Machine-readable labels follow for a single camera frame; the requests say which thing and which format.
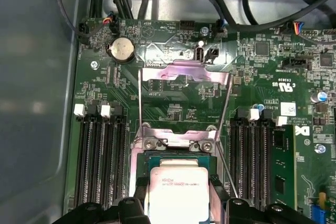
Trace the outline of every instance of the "gray metal panel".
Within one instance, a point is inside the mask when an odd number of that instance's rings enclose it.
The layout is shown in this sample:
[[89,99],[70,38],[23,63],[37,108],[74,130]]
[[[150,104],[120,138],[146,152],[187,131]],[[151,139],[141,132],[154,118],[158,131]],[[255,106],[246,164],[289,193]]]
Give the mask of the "gray metal panel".
[[[73,16],[76,0],[64,2]],[[50,223],[62,213],[76,47],[55,3],[0,0],[1,223]]]

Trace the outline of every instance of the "black memory slot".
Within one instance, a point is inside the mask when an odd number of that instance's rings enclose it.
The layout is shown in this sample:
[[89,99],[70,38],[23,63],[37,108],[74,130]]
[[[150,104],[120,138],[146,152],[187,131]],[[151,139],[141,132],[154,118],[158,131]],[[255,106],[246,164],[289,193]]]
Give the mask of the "black memory slot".
[[82,121],[80,123],[80,133],[78,143],[77,171],[76,171],[75,198],[74,198],[75,207],[84,203],[88,134],[89,134],[89,122]]
[[113,198],[121,198],[124,179],[124,158],[125,158],[125,121],[118,118],[115,124],[115,133],[113,134]]
[[94,125],[94,132],[91,141],[90,153],[90,191],[88,194],[88,202],[97,202],[98,183],[99,183],[99,162],[100,149],[102,141],[101,118]]
[[234,119],[231,119],[230,124],[230,174],[235,187],[238,188],[240,170],[239,125]]
[[103,148],[102,148],[102,164],[101,164],[101,187],[100,187],[100,203],[104,209],[110,207],[110,185],[112,182],[111,166],[112,166],[112,136],[114,131],[114,123],[107,122],[103,126]]
[[261,161],[260,157],[263,153],[263,149],[260,148],[262,146],[261,134],[260,134],[260,125],[259,122],[254,123],[254,138],[253,138],[253,159],[254,159],[254,171],[253,171],[253,185],[254,185],[254,206],[257,209],[260,209],[261,199],[260,199],[260,191],[262,190],[263,182],[260,180],[260,169],[261,169]]
[[251,182],[252,182],[252,166],[251,166],[251,138],[248,124],[241,127],[241,176],[242,176],[242,194],[244,199],[250,198]]
[[265,129],[265,192],[266,195],[264,195],[265,198],[265,205],[271,204],[271,195],[270,195],[270,164],[271,164],[271,146],[272,146],[272,135],[274,131],[274,123],[268,122],[266,129]]

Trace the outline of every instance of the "motherboard screw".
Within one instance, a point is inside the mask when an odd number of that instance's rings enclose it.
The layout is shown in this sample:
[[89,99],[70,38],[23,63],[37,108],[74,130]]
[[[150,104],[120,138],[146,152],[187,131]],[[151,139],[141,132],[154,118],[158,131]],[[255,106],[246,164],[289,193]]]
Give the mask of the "motherboard screw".
[[154,144],[151,141],[146,141],[145,147],[150,150],[154,147]]
[[317,144],[315,146],[315,152],[317,154],[323,154],[327,151],[327,148],[323,144]]
[[201,31],[199,31],[203,36],[208,36],[209,34],[209,28],[207,28],[206,26],[201,28]]
[[241,199],[234,199],[233,203],[236,204],[236,205],[242,205],[243,201]]
[[99,68],[99,63],[94,60],[91,62],[90,66],[93,70],[97,70]]
[[202,149],[206,152],[209,152],[212,150],[212,144],[210,142],[205,142],[202,144]]
[[276,212],[282,212],[282,210],[283,210],[281,207],[279,207],[277,205],[272,206],[272,209]]

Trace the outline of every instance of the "blue capacitor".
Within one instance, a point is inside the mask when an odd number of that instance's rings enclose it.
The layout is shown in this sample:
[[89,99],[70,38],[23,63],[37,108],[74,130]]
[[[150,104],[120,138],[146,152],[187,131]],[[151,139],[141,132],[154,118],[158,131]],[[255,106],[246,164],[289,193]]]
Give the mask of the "blue capacitor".
[[321,92],[318,92],[318,93],[313,93],[310,97],[310,100],[313,102],[313,103],[318,103],[318,102],[325,102],[328,98],[328,94],[321,91]]
[[252,108],[258,109],[259,112],[261,113],[265,109],[265,106],[263,104],[253,104]]

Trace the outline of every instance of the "green circuit board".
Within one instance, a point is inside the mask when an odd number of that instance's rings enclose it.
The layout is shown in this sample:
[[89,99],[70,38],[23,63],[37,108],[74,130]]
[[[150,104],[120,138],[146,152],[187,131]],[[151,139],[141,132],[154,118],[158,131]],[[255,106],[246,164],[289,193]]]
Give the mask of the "green circuit board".
[[[99,23],[99,19],[86,21],[89,28]],[[84,104],[86,108],[94,104],[99,108],[109,102],[123,107],[121,196],[128,195],[130,144],[139,128],[139,69],[165,68],[174,60],[193,60],[195,47],[202,40],[205,53],[211,49],[219,51],[211,63],[205,62],[207,71],[229,72],[233,83],[220,133],[226,157],[230,157],[230,134],[237,109],[248,111],[262,104],[272,112],[274,120],[279,116],[288,119],[282,136],[286,146],[277,148],[272,144],[270,170],[283,181],[280,185],[270,183],[271,201],[288,204],[310,216],[311,205],[318,203],[321,191],[327,197],[336,197],[336,47],[312,44],[293,33],[284,33],[281,28],[257,34],[235,33],[225,28],[218,38],[214,32],[216,24],[191,22],[187,23],[188,28],[182,25],[185,26],[181,22],[121,19],[119,35],[105,26],[90,38],[89,45],[79,47],[74,104]],[[208,28],[207,35],[200,33],[203,27]],[[336,40],[327,30],[302,33],[319,41]],[[106,53],[106,44],[117,36],[129,38],[134,44],[132,62],[117,64]],[[303,59],[307,64],[286,67],[283,62],[288,58]],[[99,64],[96,69],[91,66],[93,61]],[[328,94],[328,102],[315,104],[311,96],[320,91]],[[226,85],[196,82],[190,76],[143,81],[142,121],[177,134],[205,131],[209,125],[218,125],[227,92]],[[71,201],[75,194],[80,127],[74,116],[66,201]],[[318,153],[317,145],[323,145],[325,152]]]

